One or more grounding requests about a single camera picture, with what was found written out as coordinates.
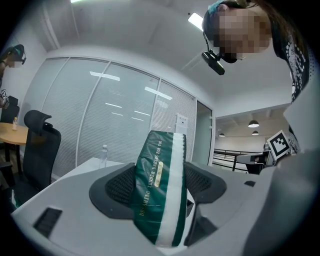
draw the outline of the white ceiling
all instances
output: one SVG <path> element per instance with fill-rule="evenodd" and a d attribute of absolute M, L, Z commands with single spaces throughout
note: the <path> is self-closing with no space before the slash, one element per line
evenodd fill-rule
<path fill-rule="evenodd" d="M 230 127 L 247 126 L 250 121 L 256 120 L 263 122 L 267 120 L 282 120 L 284 118 L 284 111 L 287 107 L 281 107 L 276 109 L 266 109 L 254 113 L 239 114 L 233 117 L 226 117 L 217 119 L 215 121 L 216 130 L 228 130 Z"/>
<path fill-rule="evenodd" d="M 77 42 L 131 50 L 181 71 L 215 98 L 264 87 L 276 90 L 290 84 L 287 64 L 275 56 L 272 45 L 264 53 L 234 64 L 222 60 L 226 70 L 223 76 L 207 66 L 201 59 L 205 40 L 202 32 L 188 22 L 188 13 L 203 17 L 215 0 L 45 2 L 48 16 L 40 6 L 33 15 L 32 26 L 47 51 L 55 50 L 56 46 L 50 43 L 44 30 L 46 18 L 60 47 Z"/>

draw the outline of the white stripe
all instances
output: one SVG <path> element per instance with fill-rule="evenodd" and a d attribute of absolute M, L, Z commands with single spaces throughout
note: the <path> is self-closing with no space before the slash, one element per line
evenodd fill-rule
<path fill-rule="evenodd" d="M 150 115 L 147 114 L 147 113 L 139 112 L 139 111 L 136 111 L 136 110 L 135 110 L 134 112 L 139 113 L 139 114 L 142 114 L 142 115 L 150 116 Z"/>
<path fill-rule="evenodd" d="M 139 119 L 139 118 L 134 118 L 134 117 L 131 117 L 132 119 L 135 119 L 135 120 L 140 120 L 140 121 L 143 121 L 142 119 Z"/>
<path fill-rule="evenodd" d="M 111 112 L 111 114 L 122 116 L 122 117 L 124 116 L 123 114 L 117 114 L 117 113 L 113 113 L 113 112 Z"/>
<path fill-rule="evenodd" d="M 113 105 L 113 104 L 110 104 L 110 103 L 105 103 L 106 105 L 109 105 L 109 106 L 113 106 L 113 107 L 117 107 L 117 108 L 120 108 L 122 109 L 122 106 L 117 106 L 117 105 Z"/>
<path fill-rule="evenodd" d="M 155 242 L 157 246 L 172 246 L 180 213 L 183 171 L 184 136 L 174 133 L 165 206 L 158 237 Z"/>
<path fill-rule="evenodd" d="M 168 95 L 166 95 L 166 94 L 164 94 L 164 93 L 162 93 L 162 92 L 160 92 L 160 91 L 157 91 L 157 90 L 155 90 L 155 89 L 149 88 L 149 87 L 147 87 L 147 86 L 146 86 L 144 89 L 145 89 L 146 91 L 150 92 L 150 93 L 159 95 L 159 96 L 161 96 L 161 97 L 163 97 L 163 98 L 165 98 L 165 99 L 167 99 L 167 100 L 169 100 L 169 101 L 172 100 L 172 97 L 170 97 L 170 96 L 168 96 Z"/>
<path fill-rule="evenodd" d="M 114 75 L 110 75 L 110 74 L 103 74 L 103 73 L 97 73 L 97 72 L 90 71 L 90 75 L 91 76 L 95 76 L 95 77 L 99 77 L 99 78 L 109 78 L 109 79 L 112 79 L 112 80 L 120 81 L 120 77 L 114 76 Z"/>

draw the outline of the plastic water bottle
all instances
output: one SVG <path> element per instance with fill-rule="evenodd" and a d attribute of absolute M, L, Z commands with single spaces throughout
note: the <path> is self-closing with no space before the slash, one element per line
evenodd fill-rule
<path fill-rule="evenodd" d="M 15 117 L 12 123 L 12 130 L 16 131 L 18 129 L 18 118 Z"/>
<path fill-rule="evenodd" d="M 99 169 L 107 167 L 107 158 L 108 158 L 108 147 L 107 145 L 102 146 Z"/>

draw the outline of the doorway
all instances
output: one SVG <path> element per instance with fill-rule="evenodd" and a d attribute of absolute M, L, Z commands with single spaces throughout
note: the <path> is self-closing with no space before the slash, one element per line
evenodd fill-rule
<path fill-rule="evenodd" d="M 212 110 L 196 102 L 196 126 L 192 161 L 208 165 L 212 140 Z"/>

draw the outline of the ceiling light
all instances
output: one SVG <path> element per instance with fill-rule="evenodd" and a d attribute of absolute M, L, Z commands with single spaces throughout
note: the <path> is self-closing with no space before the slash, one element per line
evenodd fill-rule
<path fill-rule="evenodd" d="M 109 78 L 109 79 L 112 79 L 112 80 L 120 81 L 120 77 L 117 77 L 117 76 L 114 76 L 114 75 L 110 75 L 110 74 L 103 74 L 103 73 L 97 73 L 97 72 L 90 71 L 90 75 L 91 76 L 95 76 L 95 77 Z"/>
<path fill-rule="evenodd" d="M 75 3 L 75 2 L 79 2 L 79 1 L 82 1 L 82 0 L 70 0 L 71 3 Z"/>
<path fill-rule="evenodd" d="M 259 123 L 256 121 L 256 120 L 252 120 L 250 121 L 248 127 L 250 128 L 255 128 L 255 127 L 258 127 L 259 126 Z"/>
<path fill-rule="evenodd" d="M 117 113 L 113 113 L 113 112 L 111 112 L 111 114 L 122 116 L 122 117 L 124 116 L 123 114 L 117 114 Z"/>
<path fill-rule="evenodd" d="M 190 18 L 188 19 L 188 22 L 192 23 L 193 25 L 195 25 L 198 29 L 200 29 L 201 31 L 204 31 L 202 29 L 202 21 L 204 20 L 204 18 L 202 18 L 200 15 L 193 13 Z"/>
<path fill-rule="evenodd" d="M 140 121 L 143 121 L 142 119 L 138 119 L 138 118 L 134 118 L 134 117 L 131 117 L 132 119 L 135 119 L 135 120 L 140 120 Z"/>
<path fill-rule="evenodd" d="M 139 112 L 139 111 L 134 111 L 134 112 L 139 113 L 139 114 L 142 114 L 142 115 L 150 116 L 149 114 L 142 113 L 142 112 Z"/>
<path fill-rule="evenodd" d="M 146 91 L 150 92 L 150 93 L 158 94 L 160 97 L 165 98 L 165 99 L 167 99 L 167 100 L 169 100 L 169 101 L 172 100 L 172 97 L 170 97 L 170 96 L 168 96 L 168 95 L 165 95 L 164 93 L 159 92 L 159 91 L 157 91 L 157 90 L 155 90 L 155 89 L 151 89 L 150 87 L 147 87 L 147 86 L 146 86 L 144 89 L 145 89 Z"/>
<path fill-rule="evenodd" d="M 117 106 L 117 105 L 113 105 L 113 104 L 110 104 L 110 103 L 105 103 L 105 104 L 107 104 L 107 105 L 109 105 L 109 106 L 113 106 L 113 107 L 117 107 L 117 108 L 122 109 L 122 106 Z"/>

